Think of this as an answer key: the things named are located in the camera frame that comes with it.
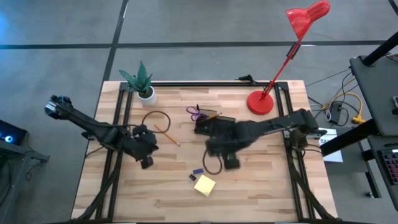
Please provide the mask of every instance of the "lamp base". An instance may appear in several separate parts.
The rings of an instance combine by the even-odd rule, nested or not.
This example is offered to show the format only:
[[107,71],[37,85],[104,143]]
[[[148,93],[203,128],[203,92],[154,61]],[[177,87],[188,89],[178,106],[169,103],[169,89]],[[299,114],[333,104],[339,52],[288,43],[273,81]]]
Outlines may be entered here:
[[267,114],[274,107],[274,100],[269,94],[263,100],[260,100],[261,95],[262,91],[254,91],[250,93],[247,101],[249,110],[257,115]]

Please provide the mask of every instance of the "purple scissors handle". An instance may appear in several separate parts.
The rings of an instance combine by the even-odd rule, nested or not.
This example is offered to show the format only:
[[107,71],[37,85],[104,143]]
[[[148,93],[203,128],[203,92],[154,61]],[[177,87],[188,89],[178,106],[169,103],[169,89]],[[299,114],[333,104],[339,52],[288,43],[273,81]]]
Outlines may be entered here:
[[196,121],[200,116],[200,112],[193,106],[189,106],[185,110],[191,114],[192,121]]

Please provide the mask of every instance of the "potted plant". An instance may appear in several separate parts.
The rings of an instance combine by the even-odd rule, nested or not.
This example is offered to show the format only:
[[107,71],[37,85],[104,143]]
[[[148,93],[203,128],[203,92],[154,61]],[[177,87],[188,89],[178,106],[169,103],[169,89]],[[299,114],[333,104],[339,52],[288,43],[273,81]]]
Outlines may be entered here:
[[149,106],[156,103],[156,94],[154,88],[150,85],[150,78],[144,64],[140,61],[137,75],[130,75],[128,72],[119,70],[120,74],[127,80],[129,86],[127,91],[136,91],[138,98],[143,105]]

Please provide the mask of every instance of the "red desk lamp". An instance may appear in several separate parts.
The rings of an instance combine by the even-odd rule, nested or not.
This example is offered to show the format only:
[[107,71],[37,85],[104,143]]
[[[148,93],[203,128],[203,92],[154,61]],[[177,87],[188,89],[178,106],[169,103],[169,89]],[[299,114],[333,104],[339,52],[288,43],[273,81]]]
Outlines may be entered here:
[[272,110],[272,108],[274,107],[274,100],[269,95],[269,92],[274,86],[275,81],[282,73],[287,63],[294,58],[294,55],[300,48],[301,40],[309,30],[312,23],[326,15],[329,10],[330,3],[328,1],[322,0],[316,2],[308,9],[290,9],[286,11],[287,18],[289,19],[290,24],[292,25],[293,30],[297,35],[298,41],[294,43],[292,48],[290,48],[289,52],[286,55],[286,60],[283,66],[279,69],[278,73],[270,82],[268,87],[263,91],[254,91],[249,95],[247,102],[248,108],[254,114],[263,115],[269,113]]

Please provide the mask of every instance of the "white pot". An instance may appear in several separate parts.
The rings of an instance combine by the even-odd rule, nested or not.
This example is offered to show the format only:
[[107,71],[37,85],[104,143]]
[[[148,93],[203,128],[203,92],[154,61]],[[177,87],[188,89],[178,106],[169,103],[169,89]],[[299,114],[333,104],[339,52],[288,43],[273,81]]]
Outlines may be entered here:
[[142,98],[141,96],[139,96],[139,94],[137,93],[137,96],[139,98],[139,100],[141,100],[141,103],[143,106],[151,106],[151,105],[155,105],[156,103],[156,93],[155,93],[155,89],[154,87],[150,87],[152,89],[152,94],[150,97],[148,98]]

